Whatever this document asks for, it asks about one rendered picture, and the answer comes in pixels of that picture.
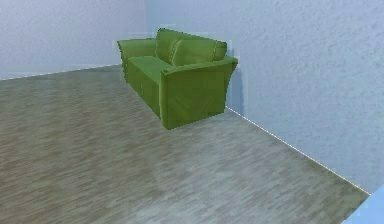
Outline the green sofa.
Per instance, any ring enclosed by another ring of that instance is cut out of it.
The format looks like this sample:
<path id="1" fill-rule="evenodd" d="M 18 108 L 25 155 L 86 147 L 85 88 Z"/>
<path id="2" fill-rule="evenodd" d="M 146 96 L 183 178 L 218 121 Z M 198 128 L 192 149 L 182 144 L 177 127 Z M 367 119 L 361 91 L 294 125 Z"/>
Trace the green sofa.
<path id="1" fill-rule="evenodd" d="M 226 42 L 161 28 L 154 38 L 117 44 L 126 83 L 166 129 L 224 112 L 238 64 Z"/>

